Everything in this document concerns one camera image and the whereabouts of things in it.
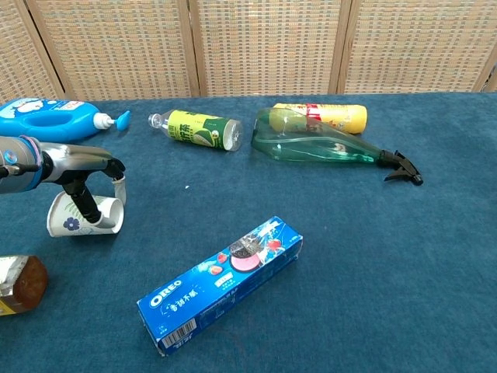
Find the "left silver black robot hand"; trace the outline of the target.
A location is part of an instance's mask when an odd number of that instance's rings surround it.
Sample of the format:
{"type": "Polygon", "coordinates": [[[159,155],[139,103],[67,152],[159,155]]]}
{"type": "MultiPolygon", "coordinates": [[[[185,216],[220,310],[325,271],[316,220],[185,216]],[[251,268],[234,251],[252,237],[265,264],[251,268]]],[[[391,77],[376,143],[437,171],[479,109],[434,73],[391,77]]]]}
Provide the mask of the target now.
{"type": "Polygon", "coordinates": [[[94,197],[86,186],[86,180],[95,172],[106,174],[118,183],[125,180],[124,164],[103,148],[41,142],[44,183],[63,187],[82,217],[90,224],[111,228],[115,224],[105,218],[98,209],[94,197]]]}

